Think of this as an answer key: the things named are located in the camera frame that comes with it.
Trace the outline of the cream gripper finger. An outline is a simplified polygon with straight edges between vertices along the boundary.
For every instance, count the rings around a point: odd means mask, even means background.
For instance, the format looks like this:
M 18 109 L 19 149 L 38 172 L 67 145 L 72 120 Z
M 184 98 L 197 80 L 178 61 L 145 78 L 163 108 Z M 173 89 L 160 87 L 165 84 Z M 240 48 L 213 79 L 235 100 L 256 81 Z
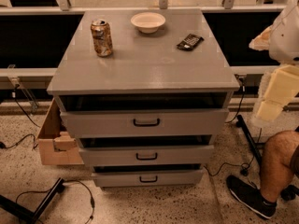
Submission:
M 299 93 L 299 67 L 283 64 L 266 72 L 260 82 L 258 100 L 254 106 L 255 122 L 273 122 Z

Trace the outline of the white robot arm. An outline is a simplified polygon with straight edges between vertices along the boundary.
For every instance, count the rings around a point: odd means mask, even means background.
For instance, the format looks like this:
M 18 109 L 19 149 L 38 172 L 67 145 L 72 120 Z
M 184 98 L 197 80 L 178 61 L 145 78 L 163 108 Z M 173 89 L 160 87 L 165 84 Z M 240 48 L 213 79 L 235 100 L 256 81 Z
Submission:
M 291 0 L 249 47 L 268 50 L 270 58 L 279 63 L 273 72 L 263 74 L 253 108 L 252 123 L 264 127 L 299 93 L 299 0 Z

